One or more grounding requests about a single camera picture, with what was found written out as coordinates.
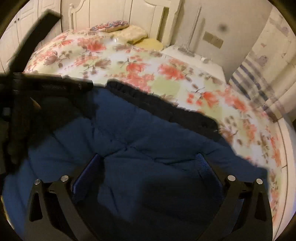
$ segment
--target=wall switch panel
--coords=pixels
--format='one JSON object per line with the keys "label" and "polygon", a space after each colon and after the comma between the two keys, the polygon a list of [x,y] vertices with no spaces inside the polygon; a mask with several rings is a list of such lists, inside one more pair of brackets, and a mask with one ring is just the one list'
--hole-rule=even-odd
{"label": "wall switch panel", "polygon": [[205,32],[202,39],[207,41],[208,43],[214,45],[217,48],[221,48],[222,44],[224,42],[222,39],[218,38],[217,36],[215,36],[209,32]]}
{"label": "wall switch panel", "polygon": [[214,35],[210,34],[209,32],[205,32],[204,37],[202,39],[210,43],[213,37]]}

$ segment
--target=white wardrobe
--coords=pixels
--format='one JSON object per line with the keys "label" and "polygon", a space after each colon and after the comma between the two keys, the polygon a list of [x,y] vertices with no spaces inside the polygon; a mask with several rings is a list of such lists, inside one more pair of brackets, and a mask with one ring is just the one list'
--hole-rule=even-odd
{"label": "white wardrobe", "polygon": [[[30,0],[13,18],[0,39],[0,72],[7,70],[9,62],[27,32],[46,9],[60,13],[61,0]],[[61,22],[59,21],[46,38],[39,43],[38,47],[45,45],[61,32]]]}

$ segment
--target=yellow cushion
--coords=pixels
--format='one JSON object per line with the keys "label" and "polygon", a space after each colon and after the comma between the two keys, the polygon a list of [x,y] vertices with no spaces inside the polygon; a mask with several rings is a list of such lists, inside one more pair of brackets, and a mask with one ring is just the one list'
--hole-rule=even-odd
{"label": "yellow cushion", "polygon": [[126,41],[129,44],[134,44],[138,42],[139,40],[147,37],[147,32],[135,25],[130,25],[129,27],[114,32],[115,38],[120,38]]}
{"label": "yellow cushion", "polygon": [[135,44],[135,46],[144,48],[147,50],[163,50],[163,44],[156,39],[143,39],[141,42]]}

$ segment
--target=striped curtain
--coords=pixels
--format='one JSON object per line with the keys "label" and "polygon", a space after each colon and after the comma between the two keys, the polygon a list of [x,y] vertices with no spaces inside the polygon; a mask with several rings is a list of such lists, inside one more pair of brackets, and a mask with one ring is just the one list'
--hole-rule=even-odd
{"label": "striped curtain", "polygon": [[296,113],[296,37],[275,7],[228,83],[273,121],[286,113]]}

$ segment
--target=floral bedspread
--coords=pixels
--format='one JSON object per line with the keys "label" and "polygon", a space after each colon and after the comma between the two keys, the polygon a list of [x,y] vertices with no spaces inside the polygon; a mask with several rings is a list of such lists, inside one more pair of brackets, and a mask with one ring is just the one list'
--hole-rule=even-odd
{"label": "floral bedspread", "polygon": [[272,121],[244,96],[203,70],[129,45],[112,34],[70,30],[37,50],[25,72],[69,75],[103,85],[116,78],[214,118],[237,155],[268,168],[273,222],[280,218],[281,160]]}

